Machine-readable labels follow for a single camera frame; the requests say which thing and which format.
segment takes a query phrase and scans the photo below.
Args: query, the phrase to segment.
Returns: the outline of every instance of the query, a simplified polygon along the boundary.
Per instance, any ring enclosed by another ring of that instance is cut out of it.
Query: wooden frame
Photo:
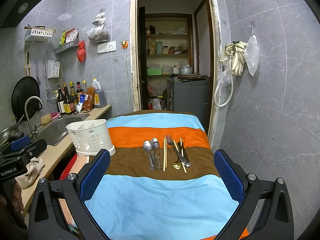
[[[192,24],[192,15],[184,14],[184,13],[150,13],[146,14],[146,18],[186,18],[188,25],[188,41],[189,41],[189,65],[195,65],[195,53],[194,53],[194,45],[193,45],[193,24]]]
[[[133,93],[133,106],[134,111],[138,111],[141,109],[140,103],[140,86],[139,86],[139,68],[137,64],[138,54],[137,54],[137,1],[138,0],[130,0],[130,41],[132,42],[130,46],[131,52],[131,73],[132,73],[132,93]],[[209,19],[209,31],[210,31],[210,57],[211,57],[211,86],[213,94],[213,90],[216,87],[217,81],[217,69],[218,69],[218,55],[220,55],[220,16],[218,8],[217,0],[205,0],[207,4],[207,12]],[[216,126],[217,120],[217,107],[214,105],[213,97],[211,102],[210,109],[210,124],[208,130],[208,140],[210,145],[213,143],[214,130]]]
[[[200,52],[199,52],[199,34],[198,34],[198,22],[197,22],[197,13],[201,10],[201,8],[204,6],[205,0],[202,0],[201,3],[196,8],[195,12],[193,13],[195,18],[195,30],[196,30],[196,54],[197,54],[197,72],[200,72]]]

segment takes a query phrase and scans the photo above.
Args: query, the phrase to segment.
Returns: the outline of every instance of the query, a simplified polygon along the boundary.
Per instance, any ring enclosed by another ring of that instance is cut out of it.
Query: range hood
[[[32,8],[40,2],[41,0],[18,0],[4,20],[1,28],[17,27]]]

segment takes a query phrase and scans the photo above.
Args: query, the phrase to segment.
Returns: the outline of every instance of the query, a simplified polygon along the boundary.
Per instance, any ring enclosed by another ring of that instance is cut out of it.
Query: faucet spout
[[[33,137],[33,139],[36,139],[36,136],[38,135],[38,131],[37,131],[37,129],[35,129],[35,131],[32,130],[31,123],[30,123],[30,119],[29,119],[29,116],[28,116],[28,111],[27,111],[28,103],[29,103],[32,99],[37,99],[37,100],[41,103],[41,105],[43,104],[43,102],[42,102],[42,100],[41,100],[39,97],[32,96],[32,97],[28,98],[28,100],[26,101],[26,103],[25,103],[25,105],[24,105],[24,112],[25,112],[25,115],[26,115],[26,118],[27,118],[27,122],[28,122],[28,125],[29,125],[29,129],[30,129],[30,132],[31,132],[31,136]]]

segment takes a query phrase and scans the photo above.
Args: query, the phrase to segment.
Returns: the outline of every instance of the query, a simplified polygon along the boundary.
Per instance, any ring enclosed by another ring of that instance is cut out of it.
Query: light blue stripe
[[[152,113],[117,116],[107,121],[108,127],[189,127],[204,131],[199,119],[191,114]]]
[[[111,239],[196,240],[218,234],[238,202],[215,175],[190,180],[104,175],[85,205]]]

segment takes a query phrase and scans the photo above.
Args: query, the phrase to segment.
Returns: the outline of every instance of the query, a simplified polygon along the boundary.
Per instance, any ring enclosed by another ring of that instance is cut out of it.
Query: wall-mounted basket
[[[79,43],[79,38],[75,39],[74,41],[70,41],[66,44],[63,44],[60,47],[57,47],[56,49],[54,49],[54,53],[58,54],[61,53],[67,49],[73,48],[73,47],[78,47],[78,43]]]
[[[25,41],[46,41],[52,37],[53,32],[42,29],[28,29],[25,35]]]

